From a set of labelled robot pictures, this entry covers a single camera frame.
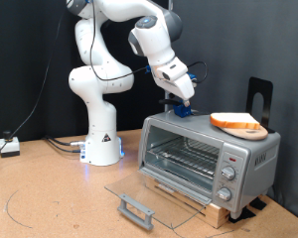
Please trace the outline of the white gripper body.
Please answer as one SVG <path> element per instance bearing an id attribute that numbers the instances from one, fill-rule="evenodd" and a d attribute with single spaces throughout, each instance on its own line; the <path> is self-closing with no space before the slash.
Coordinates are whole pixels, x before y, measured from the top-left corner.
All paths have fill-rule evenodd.
<path id="1" fill-rule="evenodd" d="M 190 77 L 185 73 L 175 80 L 163 79 L 163 88 L 183 100 L 189 100 L 195 94 L 195 89 Z"/>

